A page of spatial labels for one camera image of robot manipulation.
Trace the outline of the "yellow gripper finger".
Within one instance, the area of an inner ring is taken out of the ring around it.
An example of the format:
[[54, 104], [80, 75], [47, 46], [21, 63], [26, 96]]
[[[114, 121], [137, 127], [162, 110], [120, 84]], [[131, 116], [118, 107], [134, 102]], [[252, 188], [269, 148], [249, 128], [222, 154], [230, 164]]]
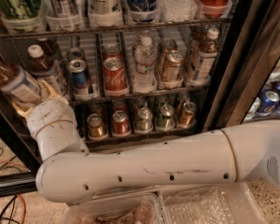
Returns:
[[16, 112], [25, 119], [29, 117], [32, 110], [35, 108], [33, 104], [23, 104], [15, 101], [12, 102], [12, 106], [15, 108]]
[[40, 80], [40, 88], [41, 88], [41, 95], [42, 95], [42, 100], [43, 101], [59, 101], [64, 104], [68, 104], [68, 101], [58, 94], [51, 86], [48, 84], [48, 82], [44, 79]]

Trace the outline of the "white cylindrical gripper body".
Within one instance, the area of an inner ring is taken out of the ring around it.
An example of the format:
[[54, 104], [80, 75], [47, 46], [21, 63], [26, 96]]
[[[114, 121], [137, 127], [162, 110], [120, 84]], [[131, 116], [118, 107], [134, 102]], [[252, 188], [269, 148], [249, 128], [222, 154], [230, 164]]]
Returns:
[[77, 131], [73, 108], [61, 101], [37, 105], [27, 118], [27, 127], [37, 142], [42, 161], [64, 152], [89, 152]]

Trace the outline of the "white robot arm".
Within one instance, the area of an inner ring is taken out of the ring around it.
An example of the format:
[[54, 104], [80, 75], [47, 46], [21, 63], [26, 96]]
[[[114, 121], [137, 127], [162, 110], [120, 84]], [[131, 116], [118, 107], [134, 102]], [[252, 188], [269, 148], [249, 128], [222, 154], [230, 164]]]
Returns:
[[56, 203], [84, 203], [103, 190], [220, 184], [263, 178], [280, 188], [280, 119], [267, 119], [111, 154], [88, 150], [73, 108], [47, 83], [20, 112], [42, 164], [35, 184]]

